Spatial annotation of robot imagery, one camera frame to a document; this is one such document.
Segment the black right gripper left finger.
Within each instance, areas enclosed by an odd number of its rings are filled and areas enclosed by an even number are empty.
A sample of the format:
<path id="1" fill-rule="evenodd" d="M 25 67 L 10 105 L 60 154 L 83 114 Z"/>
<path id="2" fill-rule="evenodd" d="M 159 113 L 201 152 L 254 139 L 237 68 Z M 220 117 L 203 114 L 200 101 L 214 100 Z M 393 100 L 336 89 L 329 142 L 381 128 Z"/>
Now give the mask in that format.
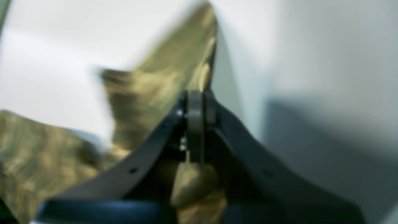
<path id="1" fill-rule="evenodd" d="M 172 187 L 160 178 L 175 174 L 185 150 L 203 161 L 204 98 L 186 91 L 138 149 L 97 177 L 51 197 L 39 206 L 35 224 L 176 224 Z"/>

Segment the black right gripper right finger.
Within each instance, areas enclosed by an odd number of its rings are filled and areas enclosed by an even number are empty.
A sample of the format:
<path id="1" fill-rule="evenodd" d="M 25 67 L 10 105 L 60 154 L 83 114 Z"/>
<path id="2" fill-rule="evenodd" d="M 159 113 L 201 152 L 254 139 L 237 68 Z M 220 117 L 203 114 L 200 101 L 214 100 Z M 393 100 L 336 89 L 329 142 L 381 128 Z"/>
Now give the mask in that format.
<path id="1" fill-rule="evenodd" d="M 365 224 L 359 207 L 291 171 L 204 92 L 205 161 L 225 190 L 222 224 Z"/>

